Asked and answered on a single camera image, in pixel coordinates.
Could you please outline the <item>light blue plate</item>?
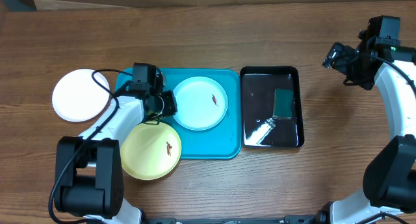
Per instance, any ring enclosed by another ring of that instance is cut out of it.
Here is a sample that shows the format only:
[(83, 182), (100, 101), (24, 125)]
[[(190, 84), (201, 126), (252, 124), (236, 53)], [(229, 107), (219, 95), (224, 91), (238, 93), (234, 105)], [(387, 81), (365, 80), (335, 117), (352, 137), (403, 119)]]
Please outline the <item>light blue plate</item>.
[(228, 110), (225, 89), (209, 77), (191, 77), (174, 88), (174, 119), (184, 128), (204, 131), (218, 125)]

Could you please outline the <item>green yellow sponge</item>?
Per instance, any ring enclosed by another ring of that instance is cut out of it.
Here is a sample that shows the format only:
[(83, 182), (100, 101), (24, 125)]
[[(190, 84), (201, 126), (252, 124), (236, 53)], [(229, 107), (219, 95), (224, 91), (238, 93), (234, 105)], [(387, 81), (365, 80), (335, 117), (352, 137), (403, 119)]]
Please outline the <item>green yellow sponge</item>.
[(275, 89), (274, 91), (274, 119), (290, 119), (292, 118), (292, 104), (294, 94), (292, 90)]

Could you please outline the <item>pink plate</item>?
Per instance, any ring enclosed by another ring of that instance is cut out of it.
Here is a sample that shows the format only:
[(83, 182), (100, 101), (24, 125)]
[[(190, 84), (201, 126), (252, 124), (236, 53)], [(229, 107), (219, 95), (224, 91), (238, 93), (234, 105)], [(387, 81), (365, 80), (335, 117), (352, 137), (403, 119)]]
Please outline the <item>pink plate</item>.
[(52, 105), (56, 114), (70, 122), (82, 122), (94, 118), (107, 105), (110, 89), (106, 78), (93, 69), (77, 69), (61, 78), (52, 94)]

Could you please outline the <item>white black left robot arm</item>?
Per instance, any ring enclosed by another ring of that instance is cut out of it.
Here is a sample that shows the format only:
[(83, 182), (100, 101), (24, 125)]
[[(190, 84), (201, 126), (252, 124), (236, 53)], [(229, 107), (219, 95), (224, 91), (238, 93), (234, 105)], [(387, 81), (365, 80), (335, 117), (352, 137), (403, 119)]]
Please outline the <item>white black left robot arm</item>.
[(109, 109), (80, 136), (57, 144), (55, 184), (48, 211), (77, 217), (77, 223), (142, 223), (141, 209), (124, 197), (120, 148), (137, 125), (176, 113), (174, 93), (160, 84), (127, 81), (111, 95)]

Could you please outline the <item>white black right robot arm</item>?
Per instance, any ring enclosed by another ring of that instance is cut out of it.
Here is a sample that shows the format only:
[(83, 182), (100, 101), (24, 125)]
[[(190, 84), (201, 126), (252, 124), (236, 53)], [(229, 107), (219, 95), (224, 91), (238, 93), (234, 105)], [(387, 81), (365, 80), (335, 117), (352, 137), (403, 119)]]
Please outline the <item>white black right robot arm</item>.
[(378, 88), (390, 141), (367, 166), (362, 187), (326, 204), (312, 223), (402, 223), (401, 214), (415, 212), (415, 49), (390, 39), (356, 49), (335, 43), (322, 65), (344, 74), (345, 84)]

